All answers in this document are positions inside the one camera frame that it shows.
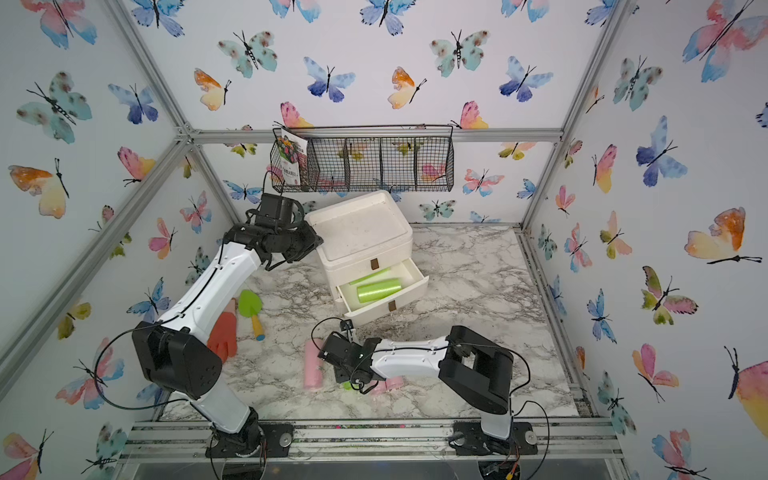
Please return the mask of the pink bag roll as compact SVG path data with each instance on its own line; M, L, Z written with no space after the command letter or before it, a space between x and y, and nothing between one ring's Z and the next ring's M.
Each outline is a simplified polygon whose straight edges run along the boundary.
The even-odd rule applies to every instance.
M404 386L405 381L402 377L393 377L377 383L375 388L370 391L370 394L376 396L387 392L391 392L400 389Z
M310 339L304 346L304 380L305 390L317 391L323 386L322 359L318 357L318 344Z

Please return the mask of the drawer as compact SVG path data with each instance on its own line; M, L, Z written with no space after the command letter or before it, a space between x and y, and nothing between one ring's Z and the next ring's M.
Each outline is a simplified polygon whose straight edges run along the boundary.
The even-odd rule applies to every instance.
M402 310L420 299L427 290L429 277L412 259L384 268L332 289L334 301L342 314L355 326Z
M318 255L329 284L335 287L404 262L411 257L412 246L411 242L407 242L388 249L358 252L331 260L326 255L327 249L323 245L318 250Z

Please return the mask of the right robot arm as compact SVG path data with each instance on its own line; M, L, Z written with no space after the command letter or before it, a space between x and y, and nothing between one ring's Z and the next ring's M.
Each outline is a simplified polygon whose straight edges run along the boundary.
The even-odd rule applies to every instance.
M317 358L332 365L339 383L366 395L396 377L437 378L481 413L486 436L506 441L510 412L513 354L475 331L455 325L448 335L423 341L369 338L359 344L331 333Z

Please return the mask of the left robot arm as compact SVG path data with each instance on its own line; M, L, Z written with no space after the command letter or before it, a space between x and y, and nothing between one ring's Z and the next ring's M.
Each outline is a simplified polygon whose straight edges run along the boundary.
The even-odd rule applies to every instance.
M214 427L238 434L253 416L221 378L223 361L208 348L220 314L252 274L298 262L322 245L301 202L268 194L246 221L223 235L207 269L182 298L131 333L144 378L188 400Z

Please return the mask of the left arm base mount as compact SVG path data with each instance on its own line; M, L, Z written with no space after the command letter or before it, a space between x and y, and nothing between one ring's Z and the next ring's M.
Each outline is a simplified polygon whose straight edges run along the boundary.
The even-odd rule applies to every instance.
M239 433L215 430L205 450L209 459L286 458L294 437L290 423L253 423Z

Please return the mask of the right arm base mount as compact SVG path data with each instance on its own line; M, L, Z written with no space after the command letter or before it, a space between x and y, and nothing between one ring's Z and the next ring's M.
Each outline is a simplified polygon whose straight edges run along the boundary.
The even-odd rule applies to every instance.
M482 431L479 421L457 421L453 433L447 437L448 446L458 456L521 456L536 455L538 437L528 422L513 422L509 436L497 439Z

